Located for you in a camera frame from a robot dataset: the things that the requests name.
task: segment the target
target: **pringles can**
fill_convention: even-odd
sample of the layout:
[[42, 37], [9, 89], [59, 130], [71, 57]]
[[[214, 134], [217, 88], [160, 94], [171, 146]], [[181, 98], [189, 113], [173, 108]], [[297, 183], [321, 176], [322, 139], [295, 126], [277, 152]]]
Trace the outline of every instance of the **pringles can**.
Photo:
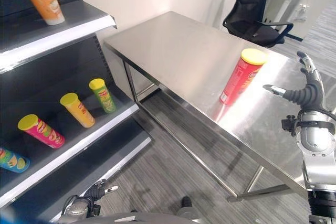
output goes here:
[[21, 155], [11, 152], [6, 148], [0, 147], [0, 167], [11, 170], [15, 173], [22, 173], [28, 169], [30, 165], [29, 159]]
[[60, 148], [65, 142], [64, 136], [52, 129], [34, 114], [23, 117], [18, 122], [17, 127], [46, 145], [49, 145], [51, 148]]
[[93, 79], [89, 83], [90, 89], [96, 95], [100, 105], [106, 113], [112, 113], [115, 111], [115, 105], [112, 100], [111, 93], [105, 86], [103, 79]]
[[62, 96], [60, 103], [77, 119], [85, 128], [95, 124], [95, 119], [85, 106], [79, 101], [77, 94], [67, 93]]
[[266, 63], [267, 58], [267, 54], [258, 49], [244, 49], [219, 100], [225, 105], [235, 103], [240, 94], [243, 93], [252, 82], [263, 64]]

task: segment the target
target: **green chip can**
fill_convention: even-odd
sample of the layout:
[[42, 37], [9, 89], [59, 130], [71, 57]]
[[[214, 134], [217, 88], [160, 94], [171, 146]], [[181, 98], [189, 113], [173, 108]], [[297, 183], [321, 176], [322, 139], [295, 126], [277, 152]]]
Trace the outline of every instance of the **green chip can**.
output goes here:
[[103, 79], [93, 79], [89, 83], [90, 89], [93, 90], [96, 95], [100, 105], [106, 113], [112, 113], [115, 111], [116, 105], [114, 105], [112, 96], [109, 90], [106, 88], [105, 82]]

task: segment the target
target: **table top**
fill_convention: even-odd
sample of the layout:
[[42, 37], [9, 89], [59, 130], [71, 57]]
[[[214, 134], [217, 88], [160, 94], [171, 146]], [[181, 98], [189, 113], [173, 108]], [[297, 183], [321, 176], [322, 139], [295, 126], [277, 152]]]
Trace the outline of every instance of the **table top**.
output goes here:
[[[301, 89], [301, 64], [269, 49], [208, 27], [174, 12], [141, 23], [105, 40], [119, 57], [141, 72], [207, 126], [235, 144], [295, 192], [306, 197], [302, 154], [281, 119], [299, 107], [263, 89], [274, 84]], [[269, 59], [230, 107], [219, 96], [240, 53], [257, 48]], [[322, 74], [327, 108], [334, 109], [336, 80]]]

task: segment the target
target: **white shelf edge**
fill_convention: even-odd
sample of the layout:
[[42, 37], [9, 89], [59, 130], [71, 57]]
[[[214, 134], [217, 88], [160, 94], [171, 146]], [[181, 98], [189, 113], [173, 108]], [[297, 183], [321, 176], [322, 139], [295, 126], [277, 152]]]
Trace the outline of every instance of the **white shelf edge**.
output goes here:
[[103, 125], [101, 128], [97, 129], [95, 132], [83, 138], [76, 145], [66, 150], [64, 153], [56, 157], [49, 164], [46, 164], [43, 168], [38, 170], [36, 173], [30, 175], [20, 184], [6, 192], [3, 196], [0, 197], [0, 208], [6, 206], [8, 203], [14, 202], [16, 197], [24, 193], [29, 187], [38, 183], [41, 179], [51, 173], [54, 169], [59, 167], [61, 164], [65, 163], [68, 159], [73, 157], [79, 151], [83, 150], [89, 144], [93, 143], [96, 139], [104, 135], [111, 128], [115, 127], [118, 123], [129, 117], [135, 111], [138, 110], [138, 105], [134, 104], [130, 108], [126, 109], [123, 113], [114, 117], [111, 121]]
[[86, 35], [95, 33], [109, 26], [116, 26], [115, 24], [116, 23], [113, 17], [106, 15], [90, 22], [33, 41], [21, 47], [17, 47], [13, 50], [0, 53], [0, 73], [9, 71], [19, 65], [22, 61], [42, 52], [56, 48]]
[[[103, 176], [101, 176], [97, 181], [100, 181], [102, 179], [108, 179], [112, 177], [117, 171], [119, 171], [125, 164], [127, 164], [128, 161], [130, 161], [132, 158], [136, 156], [138, 152], [140, 152], [142, 149], [144, 149], [149, 143], [151, 142], [151, 138], [147, 137], [141, 144], [139, 144], [134, 150], [132, 150], [129, 154], [127, 154], [121, 161], [119, 161], [114, 167], [112, 167], [110, 170], [108, 170]], [[61, 211], [54, 216], [50, 222], [55, 223], [59, 218], [61, 217]]]

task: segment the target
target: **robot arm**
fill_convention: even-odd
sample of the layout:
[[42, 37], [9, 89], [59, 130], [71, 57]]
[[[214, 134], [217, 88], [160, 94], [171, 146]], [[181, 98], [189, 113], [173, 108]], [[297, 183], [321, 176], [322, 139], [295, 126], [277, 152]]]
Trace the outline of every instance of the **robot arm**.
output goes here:
[[65, 202], [61, 217], [57, 221], [58, 224], [68, 224], [85, 220], [89, 217], [98, 216], [100, 213], [100, 206], [95, 204], [97, 200], [105, 194], [109, 194], [118, 189], [118, 186], [112, 186], [104, 189], [105, 179], [96, 182], [84, 194], [83, 197], [72, 195]]
[[301, 106], [297, 118], [289, 115], [282, 120], [282, 128], [296, 136], [303, 154], [302, 171], [312, 213], [309, 221], [336, 224], [335, 127], [328, 121], [329, 117], [336, 121], [336, 116], [324, 109], [323, 83], [313, 61], [303, 52], [297, 54], [305, 66], [301, 72], [306, 75], [306, 87], [295, 91], [272, 85], [264, 88]]

